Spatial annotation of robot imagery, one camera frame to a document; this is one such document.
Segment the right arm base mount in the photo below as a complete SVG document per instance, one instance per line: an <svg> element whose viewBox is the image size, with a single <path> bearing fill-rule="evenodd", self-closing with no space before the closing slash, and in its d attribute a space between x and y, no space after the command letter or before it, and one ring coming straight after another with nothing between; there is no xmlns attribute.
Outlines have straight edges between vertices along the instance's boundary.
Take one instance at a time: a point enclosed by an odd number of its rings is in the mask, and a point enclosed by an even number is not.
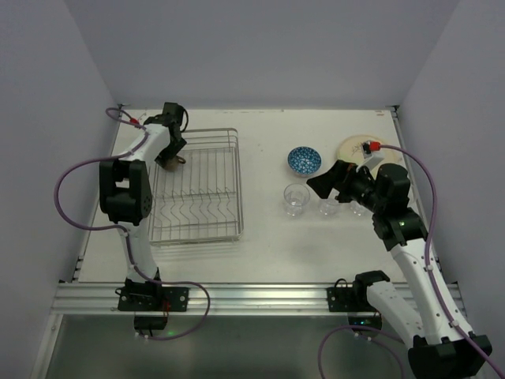
<svg viewBox="0 0 505 379"><path fill-rule="evenodd" d="M326 289L327 308L330 313L345 313L348 324L353 330L359 332L357 326L366 326L381 329L382 316L379 311L368 304L366 300L358 297L353 284L341 278L335 281L332 287Z"/></svg>

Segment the brown ceramic mug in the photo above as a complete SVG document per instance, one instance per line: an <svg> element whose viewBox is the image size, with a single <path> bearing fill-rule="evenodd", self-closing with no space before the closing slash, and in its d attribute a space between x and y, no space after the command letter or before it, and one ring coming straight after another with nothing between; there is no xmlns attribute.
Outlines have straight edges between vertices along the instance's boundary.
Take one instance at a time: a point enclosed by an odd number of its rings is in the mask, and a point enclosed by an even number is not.
<svg viewBox="0 0 505 379"><path fill-rule="evenodd" d="M175 156L174 158L168 159L164 164L163 168L165 171L175 172L181 165L186 164L186 160L181 156Z"/></svg>

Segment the blue patterned bowl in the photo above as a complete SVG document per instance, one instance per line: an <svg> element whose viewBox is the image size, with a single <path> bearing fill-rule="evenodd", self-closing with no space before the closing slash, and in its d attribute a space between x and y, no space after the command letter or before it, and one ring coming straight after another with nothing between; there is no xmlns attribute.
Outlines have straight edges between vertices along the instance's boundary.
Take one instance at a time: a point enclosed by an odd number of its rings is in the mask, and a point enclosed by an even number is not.
<svg viewBox="0 0 505 379"><path fill-rule="evenodd" d="M314 148L300 146L291 150L287 156L290 169L303 177L315 174L322 165L320 154Z"/></svg>

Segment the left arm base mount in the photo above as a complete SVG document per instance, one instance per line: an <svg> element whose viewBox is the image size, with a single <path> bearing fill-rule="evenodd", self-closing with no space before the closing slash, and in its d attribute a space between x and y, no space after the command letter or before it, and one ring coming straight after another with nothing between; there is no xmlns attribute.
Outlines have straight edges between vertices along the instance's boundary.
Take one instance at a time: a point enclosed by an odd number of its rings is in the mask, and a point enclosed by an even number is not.
<svg viewBox="0 0 505 379"><path fill-rule="evenodd" d="M189 300L187 287L164 287L153 282L138 283L126 280L115 290L118 310L134 312L133 327L136 332L154 336L168 324L170 312L185 312Z"/></svg>

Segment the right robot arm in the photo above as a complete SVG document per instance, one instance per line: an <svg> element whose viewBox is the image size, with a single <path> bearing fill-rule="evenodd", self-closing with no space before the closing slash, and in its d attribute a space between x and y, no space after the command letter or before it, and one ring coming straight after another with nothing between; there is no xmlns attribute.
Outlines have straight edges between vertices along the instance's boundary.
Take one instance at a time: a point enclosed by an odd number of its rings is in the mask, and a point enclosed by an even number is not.
<svg viewBox="0 0 505 379"><path fill-rule="evenodd" d="M409 207L407 170L395 163L381 165L376 175L367 167L343 160L326 173L310 178L308 186L321 199L336 190L337 201L355 201L372 213L372 224L400 267L415 304L395 292L381 271L358 274L353 290L386 317L408 348L410 368L417 378L467 378L478 373L492 352L487 336L478 336L459 311L430 256L428 232Z"/></svg>

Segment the clear glass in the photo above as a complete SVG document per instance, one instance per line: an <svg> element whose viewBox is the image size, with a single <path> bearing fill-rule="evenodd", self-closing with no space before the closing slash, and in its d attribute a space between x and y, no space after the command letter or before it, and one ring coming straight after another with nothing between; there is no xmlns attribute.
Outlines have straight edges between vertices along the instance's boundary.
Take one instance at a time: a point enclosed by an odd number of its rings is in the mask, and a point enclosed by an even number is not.
<svg viewBox="0 0 505 379"><path fill-rule="evenodd" d="M356 201L352 201L350 203L350 210L355 216L367 216L369 214L369 210L365 206L358 204Z"/></svg>
<svg viewBox="0 0 505 379"><path fill-rule="evenodd" d="M293 217L301 215L309 203L310 197L306 185L300 183L289 184L283 192L283 205L286 213Z"/></svg>
<svg viewBox="0 0 505 379"><path fill-rule="evenodd" d="M332 197L327 199L320 199L319 211L324 216L333 216L339 211L339 202Z"/></svg>

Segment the green plate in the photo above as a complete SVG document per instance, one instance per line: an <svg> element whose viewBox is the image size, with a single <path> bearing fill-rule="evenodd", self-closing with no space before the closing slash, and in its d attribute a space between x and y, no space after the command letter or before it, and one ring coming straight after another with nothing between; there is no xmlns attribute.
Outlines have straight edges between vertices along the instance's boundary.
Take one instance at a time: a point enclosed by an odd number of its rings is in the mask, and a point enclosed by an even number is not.
<svg viewBox="0 0 505 379"><path fill-rule="evenodd" d="M342 159L348 162L360 164L365 158L363 156L363 152L361 150L361 145L366 141L377 141L381 144L386 144L386 141L379 139L378 137L367 135L367 134L358 134L353 135L351 137L346 138L340 145L337 147L335 158ZM384 163L401 163L401 158L394 150L386 149L384 151Z"/></svg>

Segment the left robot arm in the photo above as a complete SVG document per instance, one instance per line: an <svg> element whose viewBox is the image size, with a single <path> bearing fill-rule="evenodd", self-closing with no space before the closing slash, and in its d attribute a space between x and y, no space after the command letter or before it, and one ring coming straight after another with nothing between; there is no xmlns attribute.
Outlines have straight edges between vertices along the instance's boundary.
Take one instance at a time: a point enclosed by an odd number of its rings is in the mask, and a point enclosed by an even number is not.
<svg viewBox="0 0 505 379"><path fill-rule="evenodd" d="M166 102L160 114L139 123L138 137L119 157L99 164L99 206L118 227L127 261L126 279L130 283L161 284L159 268L148 240L148 217L153 194L149 170L171 170L185 160L179 152L186 146L182 134L189 122L187 110L178 103Z"/></svg>

